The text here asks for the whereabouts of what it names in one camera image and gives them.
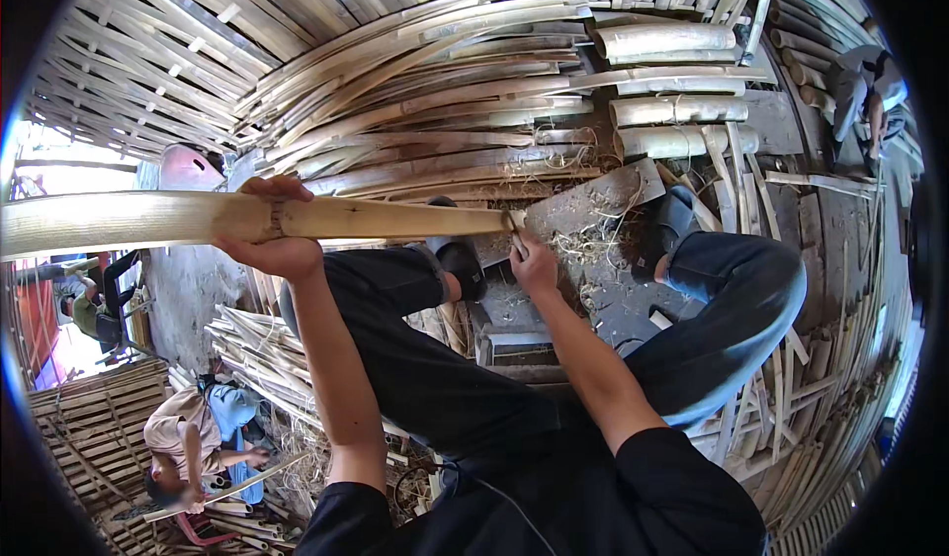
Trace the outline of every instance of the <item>person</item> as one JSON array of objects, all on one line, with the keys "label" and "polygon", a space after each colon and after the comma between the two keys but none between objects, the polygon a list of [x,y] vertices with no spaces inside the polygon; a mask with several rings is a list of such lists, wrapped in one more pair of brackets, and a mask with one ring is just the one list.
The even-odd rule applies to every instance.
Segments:
[{"label": "person", "polygon": [[[245,450],[242,430],[252,422],[257,403],[246,389],[221,384],[203,390],[188,387],[166,399],[142,431],[152,453],[145,477],[145,490],[152,500],[165,509],[201,513],[203,476],[227,469],[236,486],[257,474],[254,467],[267,463],[269,451],[263,447]],[[237,450],[221,448],[229,441]],[[241,491],[240,498],[251,505],[259,503],[264,499],[263,482]]]},{"label": "person", "polygon": [[79,331],[100,342],[122,341],[122,307],[132,299],[135,287],[119,292],[119,277],[138,261],[139,252],[125,254],[102,271],[102,291],[105,303],[99,302],[99,288],[91,278],[81,276],[86,287],[83,294],[65,297],[60,301],[60,311],[71,317]]},{"label": "person", "polygon": [[837,56],[826,77],[827,88],[837,103],[833,114],[833,162],[851,126],[863,117],[870,128],[864,162],[870,173],[876,174],[881,148],[906,125],[900,107],[908,94],[906,81],[890,53],[878,45],[860,45]]},{"label": "person", "polygon": [[[285,176],[243,191],[313,198]],[[402,320],[483,292],[465,238],[326,255],[302,238],[217,239],[285,279],[281,312],[331,445],[326,489],[294,553],[763,553],[751,498],[678,429],[713,415],[783,338],[804,301],[804,266],[763,237],[690,232],[691,219],[688,193],[672,188],[644,260],[655,282],[707,304],[622,359],[563,301],[553,252],[522,233],[528,255],[512,249],[512,271],[576,401],[483,369]],[[382,418],[444,460],[432,511],[398,528]]]}]

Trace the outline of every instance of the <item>black shirt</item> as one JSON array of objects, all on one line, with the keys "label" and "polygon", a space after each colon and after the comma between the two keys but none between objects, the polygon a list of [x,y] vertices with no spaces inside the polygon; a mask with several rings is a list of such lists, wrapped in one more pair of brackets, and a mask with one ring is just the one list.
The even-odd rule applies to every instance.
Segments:
[{"label": "black shirt", "polygon": [[[763,553],[765,527],[751,498],[682,432],[638,432],[615,459],[605,443],[580,445],[560,444],[549,457],[491,480],[558,556]],[[514,505],[478,484],[393,528],[381,492],[337,482],[321,495],[295,553],[551,552]]]}]

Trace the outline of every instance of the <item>black slipper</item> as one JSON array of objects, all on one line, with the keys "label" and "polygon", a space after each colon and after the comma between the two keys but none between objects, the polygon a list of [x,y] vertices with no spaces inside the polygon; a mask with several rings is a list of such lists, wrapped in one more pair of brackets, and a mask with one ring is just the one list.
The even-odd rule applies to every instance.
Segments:
[{"label": "black slipper", "polygon": [[[444,195],[433,197],[426,204],[451,208],[458,206],[451,198]],[[441,267],[457,278],[461,285],[462,301],[479,301],[484,298],[486,291],[484,270],[478,262],[475,244],[472,243],[470,237],[427,237],[425,245],[441,262]]]},{"label": "black slipper", "polygon": [[689,233],[692,216],[692,193],[684,185],[669,188],[656,213],[656,220],[640,241],[639,258],[629,270],[633,280],[639,284],[655,282],[658,260]]}]

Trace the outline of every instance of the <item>black hair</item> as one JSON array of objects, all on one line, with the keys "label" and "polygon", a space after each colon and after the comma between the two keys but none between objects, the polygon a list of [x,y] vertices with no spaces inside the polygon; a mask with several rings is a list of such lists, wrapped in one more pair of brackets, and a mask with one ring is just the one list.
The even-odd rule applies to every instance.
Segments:
[{"label": "black hair", "polygon": [[151,476],[151,473],[145,475],[145,491],[152,497],[159,507],[168,509],[181,499],[184,489],[178,492],[169,492],[161,488],[160,484]]}]

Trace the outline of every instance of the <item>black t-shirt sleeve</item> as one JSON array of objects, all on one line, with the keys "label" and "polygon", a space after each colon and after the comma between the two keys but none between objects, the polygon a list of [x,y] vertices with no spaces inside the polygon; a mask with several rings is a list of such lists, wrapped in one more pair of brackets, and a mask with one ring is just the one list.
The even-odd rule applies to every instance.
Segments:
[{"label": "black t-shirt sleeve", "polygon": [[301,556],[360,554],[392,532],[386,496],[359,482],[326,487],[294,551]]},{"label": "black t-shirt sleeve", "polygon": [[684,433],[638,432],[620,447],[616,466],[655,546],[678,544],[707,554],[763,552],[767,532],[751,497]]}]

